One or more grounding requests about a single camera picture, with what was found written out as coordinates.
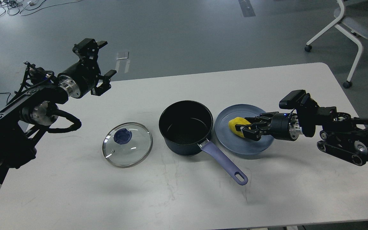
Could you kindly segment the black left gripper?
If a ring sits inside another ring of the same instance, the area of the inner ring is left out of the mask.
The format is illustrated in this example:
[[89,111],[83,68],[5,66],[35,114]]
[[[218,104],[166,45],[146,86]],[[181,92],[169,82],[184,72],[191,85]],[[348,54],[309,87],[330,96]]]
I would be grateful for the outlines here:
[[[98,51],[107,44],[107,41],[96,42],[93,38],[85,38],[74,44],[73,53],[79,61],[57,76],[60,87],[66,90],[69,97],[82,98],[89,91],[93,96],[101,96],[111,89],[111,78],[117,74],[117,70],[100,75],[97,63]],[[102,80],[102,83],[96,86],[98,80]]]

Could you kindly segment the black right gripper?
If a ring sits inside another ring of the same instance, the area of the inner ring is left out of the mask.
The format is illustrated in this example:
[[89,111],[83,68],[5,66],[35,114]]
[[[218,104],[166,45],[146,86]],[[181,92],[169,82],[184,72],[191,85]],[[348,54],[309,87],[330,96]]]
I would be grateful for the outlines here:
[[299,122],[296,113],[265,112],[259,116],[247,117],[246,120],[247,125],[235,125],[234,134],[254,141],[261,140],[263,135],[288,141],[295,141],[299,137]]

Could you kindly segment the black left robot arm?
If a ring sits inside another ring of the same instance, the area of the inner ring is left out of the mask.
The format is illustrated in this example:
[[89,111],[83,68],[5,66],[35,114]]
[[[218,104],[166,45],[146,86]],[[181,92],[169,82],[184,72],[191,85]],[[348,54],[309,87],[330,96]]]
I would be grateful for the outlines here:
[[80,119],[58,109],[70,97],[88,92],[101,96],[111,89],[110,70],[102,75],[98,51],[107,41],[85,38],[73,47],[79,60],[58,75],[25,62],[22,84],[15,96],[0,109],[0,184],[10,168],[19,169],[35,159],[35,146],[45,133],[67,133],[81,127]]

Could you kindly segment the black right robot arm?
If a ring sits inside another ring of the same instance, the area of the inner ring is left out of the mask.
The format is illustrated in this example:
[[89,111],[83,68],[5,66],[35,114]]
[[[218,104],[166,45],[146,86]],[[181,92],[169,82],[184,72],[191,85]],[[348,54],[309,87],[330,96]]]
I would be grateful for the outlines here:
[[259,141],[270,135],[277,140],[295,141],[300,135],[313,137],[321,126],[317,148],[357,166],[368,162],[368,119],[321,107],[305,90],[294,90],[279,102],[289,113],[266,112],[254,117],[236,117],[229,129],[239,137]]

